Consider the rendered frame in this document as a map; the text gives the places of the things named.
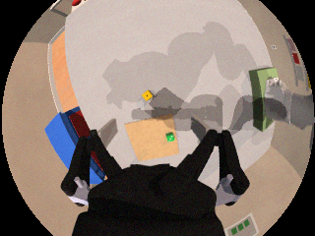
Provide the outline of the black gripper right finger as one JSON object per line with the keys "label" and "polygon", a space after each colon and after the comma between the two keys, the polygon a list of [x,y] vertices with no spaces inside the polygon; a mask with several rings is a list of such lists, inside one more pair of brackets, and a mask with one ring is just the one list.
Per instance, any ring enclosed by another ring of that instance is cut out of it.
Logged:
{"label": "black gripper right finger", "polygon": [[229,130],[218,133],[197,115],[191,115],[191,130],[200,143],[192,152],[168,172],[159,182],[159,193],[165,199],[176,198],[192,177],[198,180],[206,166],[214,147],[219,147],[220,182],[216,187],[217,202],[232,206],[245,193],[250,182],[240,167],[237,151]]}

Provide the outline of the yellow die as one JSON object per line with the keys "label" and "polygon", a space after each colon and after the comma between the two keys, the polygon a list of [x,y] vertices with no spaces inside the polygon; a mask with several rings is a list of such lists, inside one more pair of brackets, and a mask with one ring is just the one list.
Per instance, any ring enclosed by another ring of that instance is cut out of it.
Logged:
{"label": "yellow die", "polygon": [[146,92],[144,92],[143,94],[142,94],[142,97],[146,100],[146,101],[148,101],[151,97],[153,97],[152,96],[152,94],[147,90]]}

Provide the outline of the tan square mat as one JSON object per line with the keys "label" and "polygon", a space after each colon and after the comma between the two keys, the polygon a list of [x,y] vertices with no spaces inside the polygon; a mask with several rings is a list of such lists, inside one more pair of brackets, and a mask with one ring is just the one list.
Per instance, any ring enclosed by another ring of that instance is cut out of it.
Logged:
{"label": "tan square mat", "polygon": [[[179,153],[172,113],[124,125],[139,161]],[[165,136],[170,132],[172,142]]]}

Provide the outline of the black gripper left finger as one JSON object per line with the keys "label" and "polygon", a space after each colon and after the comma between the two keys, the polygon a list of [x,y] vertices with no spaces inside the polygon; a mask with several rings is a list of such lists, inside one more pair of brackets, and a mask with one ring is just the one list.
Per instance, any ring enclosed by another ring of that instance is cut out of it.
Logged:
{"label": "black gripper left finger", "polygon": [[120,167],[107,146],[117,134],[116,118],[108,121],[98,131],[90,130],[90,139],[80,137],[74,150],[69,171],[61,183],[62,191],[78,206],[89,205],[91,153],[98,161],[117,194],[124,199],[132,198],[137,190],[132,178]]}

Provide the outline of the green die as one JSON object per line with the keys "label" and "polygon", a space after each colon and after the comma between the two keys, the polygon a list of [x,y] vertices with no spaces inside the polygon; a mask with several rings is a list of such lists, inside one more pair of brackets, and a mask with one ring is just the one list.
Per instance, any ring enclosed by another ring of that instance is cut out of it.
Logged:
{"label": "green die", "polygon": [[168,142],[174,141],[174,137],[173,137],[172,132],[167,133],[167,134],[166,134],[166,138],[167,138]]}

